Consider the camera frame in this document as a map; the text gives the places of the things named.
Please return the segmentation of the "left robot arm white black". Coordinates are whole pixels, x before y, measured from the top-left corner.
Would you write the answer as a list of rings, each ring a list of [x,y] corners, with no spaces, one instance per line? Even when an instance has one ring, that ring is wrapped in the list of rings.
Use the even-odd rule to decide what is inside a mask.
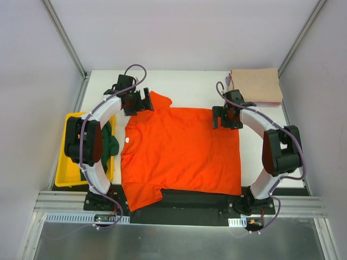
[[[120,74],[117,83],[104,92],[99,103],[89,112],[80,117],[70,116],[66,121],[64,154],[85,176],[89,202],[104,211],[113,207],[121,209],[121,206],[113,196],[111,181],[107,179],[101,162],[104,154],[102,128],[118,111],[124,111],[126,116],[136,116],[138,112],[154,110],[149,89],[144,88],[144,99],[136,90],[144,80],[144,77],[138,81]]]

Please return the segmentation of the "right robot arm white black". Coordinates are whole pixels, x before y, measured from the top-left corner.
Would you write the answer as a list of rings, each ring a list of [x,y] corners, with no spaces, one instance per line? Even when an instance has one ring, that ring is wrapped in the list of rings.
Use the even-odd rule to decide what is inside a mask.
[[[242,215],[250,216],[259,212],[272,200],[273,191],[283,179],[303,167],[304,156],[298,127],[281,126],[259,111],[256,104],[246,102],[239,90],[218,92],[224,99],[223,106],[214,106],[213,128],[251,128],[262,138],[263,169],[246,193],[233,205]]]

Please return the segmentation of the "orange t-shirt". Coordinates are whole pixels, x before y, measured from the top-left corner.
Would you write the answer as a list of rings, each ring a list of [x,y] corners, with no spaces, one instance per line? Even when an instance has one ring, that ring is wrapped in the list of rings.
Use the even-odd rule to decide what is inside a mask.
[[[241,194],[239,131],[213,129],[212,111],[177,108],[150,94],[154,109],[129,119],[121,185],[130,211],[163,198],[163,190]]]

